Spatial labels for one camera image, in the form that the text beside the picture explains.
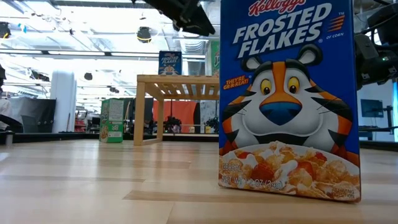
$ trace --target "wooden table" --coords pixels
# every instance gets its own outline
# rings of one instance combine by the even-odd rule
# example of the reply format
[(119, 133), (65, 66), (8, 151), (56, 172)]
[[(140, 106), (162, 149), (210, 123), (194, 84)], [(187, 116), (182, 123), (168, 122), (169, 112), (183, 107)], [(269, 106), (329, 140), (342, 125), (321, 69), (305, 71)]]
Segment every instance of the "wooden table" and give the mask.
[[(142, 146), (163, 140), (164, 100), (218, 100), (220, 84), (218, 77), (185, 75), (138, 75), (136, 93), (136, 115), (134, 123), (134, 145)], [(144, 138), (145, 95), (158, 102), (157, 138)]]

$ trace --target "tiger nose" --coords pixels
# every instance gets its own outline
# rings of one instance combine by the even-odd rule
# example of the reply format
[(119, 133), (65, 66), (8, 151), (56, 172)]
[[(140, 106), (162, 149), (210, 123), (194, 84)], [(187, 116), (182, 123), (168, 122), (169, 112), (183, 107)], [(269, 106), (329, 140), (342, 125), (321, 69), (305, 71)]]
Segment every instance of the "tiger nose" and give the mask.
[(261, 113), (271, 122), (279, 126), (293, 120), (301, 111), (302, 106), (290, 102), (268, 103), (260, 106)]

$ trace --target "green cereal box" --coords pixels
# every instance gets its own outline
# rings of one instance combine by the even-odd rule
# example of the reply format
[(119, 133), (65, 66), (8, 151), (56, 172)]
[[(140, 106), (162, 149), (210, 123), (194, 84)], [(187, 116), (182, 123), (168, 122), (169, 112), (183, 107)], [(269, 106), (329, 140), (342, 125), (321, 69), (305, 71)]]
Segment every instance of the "green cereal box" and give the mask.
[(102, 101), (99, 141), (123, 142), (123, 100)]

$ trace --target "orange wall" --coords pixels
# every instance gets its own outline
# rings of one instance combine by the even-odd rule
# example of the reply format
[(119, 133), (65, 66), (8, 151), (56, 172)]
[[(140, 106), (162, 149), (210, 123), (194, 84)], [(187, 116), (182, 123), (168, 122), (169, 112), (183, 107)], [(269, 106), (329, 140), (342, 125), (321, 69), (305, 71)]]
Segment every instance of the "orange wall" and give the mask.
[[(157, 107), (158, 101), (154, 101), (154, 121), (157, 121)], [(173, 117), (181, 120), (182, 124), (193, 124), (193, 113), (195, 112), (196, 102), (188, 101), (173, 101)], [(163, 119), (166, 122), (167, 117), (170, 116), (171, 101), (164, 102)], [(182, 133), (189, 133), (189, 126), (182, 126)]]

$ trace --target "white pillar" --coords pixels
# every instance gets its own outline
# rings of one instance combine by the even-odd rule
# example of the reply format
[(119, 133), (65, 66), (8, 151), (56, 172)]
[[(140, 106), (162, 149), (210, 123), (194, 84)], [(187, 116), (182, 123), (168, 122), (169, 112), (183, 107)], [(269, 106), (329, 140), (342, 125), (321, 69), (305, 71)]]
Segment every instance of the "white pillar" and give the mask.
[(76, 91), (77, 83), (73, 71), (53, 71), (50, 98), (57, 100), (52, 128), (53, 133), (75, 130)]

